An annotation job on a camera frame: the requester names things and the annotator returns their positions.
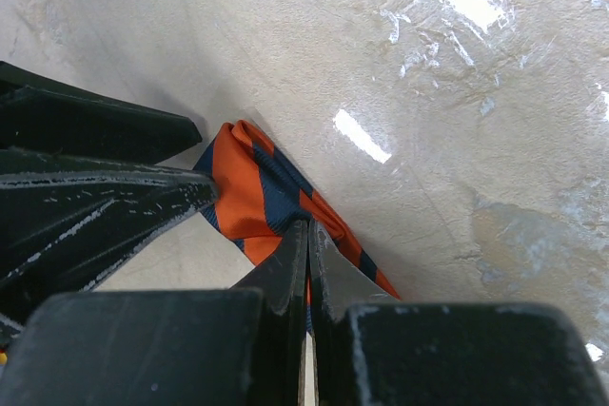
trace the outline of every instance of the cloth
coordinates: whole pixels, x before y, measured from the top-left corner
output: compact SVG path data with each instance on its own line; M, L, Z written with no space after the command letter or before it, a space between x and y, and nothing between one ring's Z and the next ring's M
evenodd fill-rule
M399 297L347 224L256 126L224 124L194 169L220 188L220 199L203 216L255 265L273 253L293 221L314 218L351 263Z

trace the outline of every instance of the marble surface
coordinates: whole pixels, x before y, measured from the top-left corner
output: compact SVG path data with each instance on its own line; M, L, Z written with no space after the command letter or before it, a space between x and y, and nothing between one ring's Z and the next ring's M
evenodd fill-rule
M252 120L405 300L556 304L609 382L609 0L0 0L0 18L1 60L206 141ZM197 216L105 287L249 268Z

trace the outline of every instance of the striped cloth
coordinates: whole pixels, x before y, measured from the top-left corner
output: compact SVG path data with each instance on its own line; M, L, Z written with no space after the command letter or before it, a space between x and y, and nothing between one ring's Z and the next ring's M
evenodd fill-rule
M194 169L220 187L220 200L203 216L255 265L273 253L293 221L314 218L351 263L398 298L347 224L257 127L224 124Z

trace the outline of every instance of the orange and navy striped cloth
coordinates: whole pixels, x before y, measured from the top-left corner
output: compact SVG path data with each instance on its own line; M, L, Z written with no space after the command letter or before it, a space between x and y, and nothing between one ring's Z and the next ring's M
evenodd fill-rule
M220 188L220 200L203 216L255 265L273 253L293 221L314 218L351 263L398 298L347 224L257 127L224 124L194 169Z

